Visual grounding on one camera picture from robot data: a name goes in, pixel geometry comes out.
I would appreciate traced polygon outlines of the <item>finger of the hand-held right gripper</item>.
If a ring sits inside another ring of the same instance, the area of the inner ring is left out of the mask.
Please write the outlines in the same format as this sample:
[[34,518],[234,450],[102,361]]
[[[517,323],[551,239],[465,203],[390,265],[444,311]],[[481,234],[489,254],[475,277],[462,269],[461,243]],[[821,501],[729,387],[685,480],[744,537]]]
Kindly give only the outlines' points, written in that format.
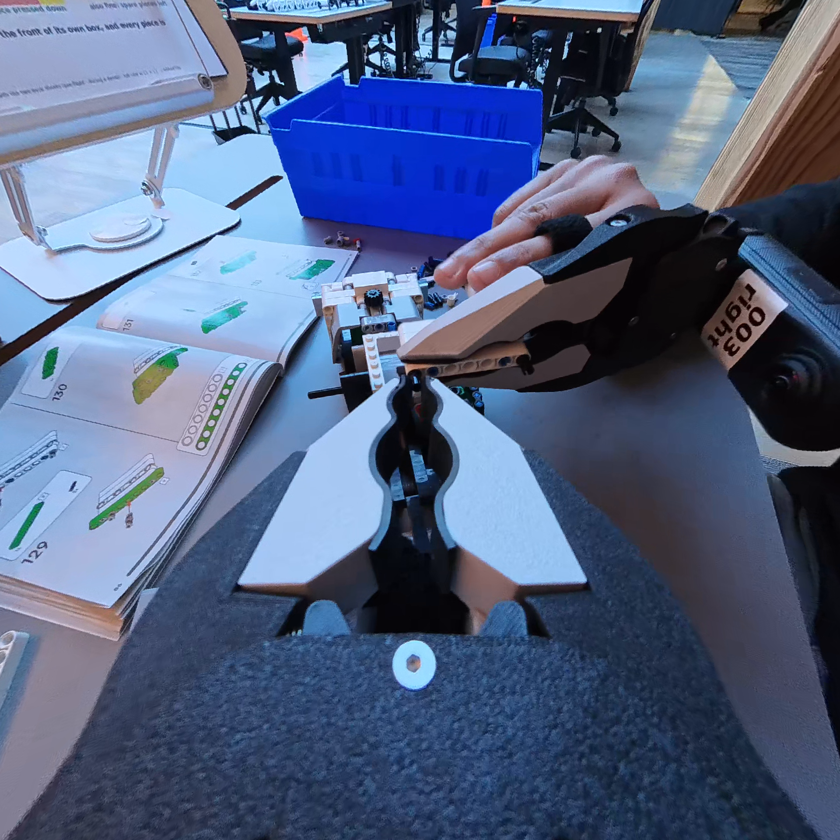
[[590,358],[589,350],[582,343],[553,354],[532,348],[525,370],[513,364],[482,374],[476,378],[476,387],[517,392],[563,390],[567,385],[561,382],[582,373]]
[[593,319],[622,289],[631,264],[626,258],[553,283],[533,268],[516,268],[431,321],[398,354],[412,363],[462,360],[547,322]]

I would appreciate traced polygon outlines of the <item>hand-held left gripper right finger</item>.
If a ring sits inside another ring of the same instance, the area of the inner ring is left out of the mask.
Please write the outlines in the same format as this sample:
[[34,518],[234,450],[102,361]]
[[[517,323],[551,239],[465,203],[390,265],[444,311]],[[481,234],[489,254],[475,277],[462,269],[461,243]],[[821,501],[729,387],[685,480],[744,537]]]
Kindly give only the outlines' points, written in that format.
[[443,491],[455,541],[452,589],[476,634],[501,601],[584,588],[586,577],[520,446],[436,380],[434,425],[453,468]]

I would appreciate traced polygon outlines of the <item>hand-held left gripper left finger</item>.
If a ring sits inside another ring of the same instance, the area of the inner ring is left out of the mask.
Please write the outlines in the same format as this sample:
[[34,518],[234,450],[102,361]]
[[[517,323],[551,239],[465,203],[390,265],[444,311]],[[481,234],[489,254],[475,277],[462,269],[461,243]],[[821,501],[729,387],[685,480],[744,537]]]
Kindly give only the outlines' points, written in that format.
[[369,546],[392,514],[399,387],[388,382],[309,447],[238,579],[241,588],[329,600],[344,613],[376,592]]

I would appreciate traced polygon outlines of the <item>white and black lego model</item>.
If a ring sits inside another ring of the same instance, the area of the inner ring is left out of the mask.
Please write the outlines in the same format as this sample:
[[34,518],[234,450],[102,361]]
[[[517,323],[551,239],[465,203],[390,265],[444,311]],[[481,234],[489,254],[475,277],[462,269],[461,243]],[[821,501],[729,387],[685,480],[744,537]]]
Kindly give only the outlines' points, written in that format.
[[429,312],[416,272],[383,270],[325,283],[312,304],[328,332],[339,385],[312,391],[311,400],[342,396],[349,411],[397,379],[397,351],[424,325]]

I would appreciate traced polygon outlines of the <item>person's right forearm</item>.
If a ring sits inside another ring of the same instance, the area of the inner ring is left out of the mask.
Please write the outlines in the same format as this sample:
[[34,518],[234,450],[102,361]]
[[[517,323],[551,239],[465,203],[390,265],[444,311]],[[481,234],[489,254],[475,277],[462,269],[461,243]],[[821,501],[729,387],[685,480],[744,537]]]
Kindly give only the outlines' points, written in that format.
[[721,212],[772,236],[839,287],[839,179],[796,185]]

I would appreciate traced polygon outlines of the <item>pile of small lego pieces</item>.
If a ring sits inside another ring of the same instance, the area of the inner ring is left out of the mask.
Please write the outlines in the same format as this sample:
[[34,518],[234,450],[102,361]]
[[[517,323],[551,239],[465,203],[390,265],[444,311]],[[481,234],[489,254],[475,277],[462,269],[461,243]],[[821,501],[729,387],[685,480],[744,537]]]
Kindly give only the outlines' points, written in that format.
[[463,290],[437,289],[434,270],[442,262],[442,259],[430,256],[416,268],[416,280],[423,294],[423,308],[427,311],[453,308],[456,303],[466,298]]

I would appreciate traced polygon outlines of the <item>lego instruction booklet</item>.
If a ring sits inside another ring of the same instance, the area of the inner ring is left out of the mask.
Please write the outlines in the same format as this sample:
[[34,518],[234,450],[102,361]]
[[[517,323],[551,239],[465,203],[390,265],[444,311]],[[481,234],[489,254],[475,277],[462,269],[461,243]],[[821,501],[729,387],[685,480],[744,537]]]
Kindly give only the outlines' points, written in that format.
[[354,259],[217,236],[51,333],[2,408],[2,607],[119,638]]

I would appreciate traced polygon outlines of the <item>person's right hand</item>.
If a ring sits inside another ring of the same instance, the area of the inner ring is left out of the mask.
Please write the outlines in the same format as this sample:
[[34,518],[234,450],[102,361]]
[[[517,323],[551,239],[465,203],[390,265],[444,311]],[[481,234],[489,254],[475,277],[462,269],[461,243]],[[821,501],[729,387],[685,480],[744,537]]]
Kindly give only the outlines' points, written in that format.
[[639,205],[659,208],[631,164],[601,155],[562,161],[509,196],[494,213],[491,229],[458,248],[436,268],[434,279],[447,289],[469,285],[479,291],[552,254],[550,238],[536,235],[541,224],[578,214],[597,226]]

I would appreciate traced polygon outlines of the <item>blue plastic bin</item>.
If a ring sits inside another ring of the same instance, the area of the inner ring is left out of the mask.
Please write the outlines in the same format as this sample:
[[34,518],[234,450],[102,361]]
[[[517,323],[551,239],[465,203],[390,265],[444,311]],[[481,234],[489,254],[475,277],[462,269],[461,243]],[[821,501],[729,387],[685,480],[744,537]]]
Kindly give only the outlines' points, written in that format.
[[266,123],[302,216],[471,239],[537,173],[542,95],[336,77]]

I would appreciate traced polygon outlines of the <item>black office chair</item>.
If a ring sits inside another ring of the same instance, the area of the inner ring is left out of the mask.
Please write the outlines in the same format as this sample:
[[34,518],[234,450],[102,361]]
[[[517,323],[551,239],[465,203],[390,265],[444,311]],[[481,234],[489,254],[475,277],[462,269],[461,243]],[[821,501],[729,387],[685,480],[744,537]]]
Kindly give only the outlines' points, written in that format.
[[281,99],[290,100],[300,94],[292,59],[302,55],[303,43],[280,29],[241,41],[239,47],[248,72],[245,96],[259,131],[260,112],[269,101],[278,106]]
[[492,45],[479,48],[473,60],[472,49],[472,44],[455,43],[448,69],[451,81],[495,87],[513,82],[517,88],[527,80],[531,59],[528,50],[515,45]]
[[622,148],[619,135],[586,108],[589,99],[598,97],[606,98],[612,106],[616,105],[615,86],[609,80],[607,66],[619,28],[618,24],[604,24],[599,28],[573,31],[561,60],[545,131],[572,133],[574,141],[570,156],[573,159],[581,157],[580,137],[588,130],[593,137],[602,133],[611,137],[611,152],[616,153]]

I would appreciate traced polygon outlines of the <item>wooden partition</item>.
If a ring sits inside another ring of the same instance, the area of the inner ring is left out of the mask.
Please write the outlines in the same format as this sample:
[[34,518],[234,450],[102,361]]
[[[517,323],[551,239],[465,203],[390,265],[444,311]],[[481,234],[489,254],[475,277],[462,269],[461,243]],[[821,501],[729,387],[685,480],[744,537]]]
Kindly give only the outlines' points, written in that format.
[[839,2],[810,1],[694,204],[708,210],[839,175]]

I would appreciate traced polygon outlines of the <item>wooden edged work table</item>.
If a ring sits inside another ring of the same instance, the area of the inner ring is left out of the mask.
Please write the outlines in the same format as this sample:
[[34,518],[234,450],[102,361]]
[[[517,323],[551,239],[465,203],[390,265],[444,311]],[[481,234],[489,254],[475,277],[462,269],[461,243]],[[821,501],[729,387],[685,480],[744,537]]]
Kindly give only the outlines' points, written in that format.
[[305,28],[314,43],[343,43],[350,82],[364,75],[363,44],[391,11],[391,2],[246,2],[217,3],[237,41],[257,39],[270,32]]
[[607,57],[622,27],[633,25],[635,39],[647,21],[658,11],[659,1],[508,1],[495,5],[499,18],[510,16],[523,20],[536,29],[558,33],[559,44],[551,47],[551,56],[542,84],[542,127],[553,128],[554,100],[560,81],[564,45],[569,33],[593,30],[597,34],[596,73],[590,75],[589,86],[602,83]]

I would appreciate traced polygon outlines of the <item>white document stand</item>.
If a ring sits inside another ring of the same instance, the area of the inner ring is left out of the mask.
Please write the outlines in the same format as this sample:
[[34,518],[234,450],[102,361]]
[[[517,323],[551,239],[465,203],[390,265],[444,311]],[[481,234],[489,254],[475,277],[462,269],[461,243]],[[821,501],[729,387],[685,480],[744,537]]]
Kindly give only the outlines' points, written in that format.
[[[227,69],[224,77],[200,77],[201,91],[97,113],[34,122],[2,120],[2,182],[22,233],[2,245],[2,268],[43,299],[62,301],[96,288],[238,223],[236,212],[163,181],[178,136],[178,123],[223,111],[245,91],[245,63],[215,2],[185,2]],[[71,148],[154,129],[141,195],[51,228],[38,226],[27,198],[23,164]]]

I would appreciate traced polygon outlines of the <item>printed paper sheet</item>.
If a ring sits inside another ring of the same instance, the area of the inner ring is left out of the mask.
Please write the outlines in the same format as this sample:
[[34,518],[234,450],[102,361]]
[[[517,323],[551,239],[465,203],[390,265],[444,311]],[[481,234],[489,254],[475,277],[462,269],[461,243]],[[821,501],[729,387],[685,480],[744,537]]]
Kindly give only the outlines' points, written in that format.
[[226,75],[185,2],[2,2],[3,121],[159,102]]

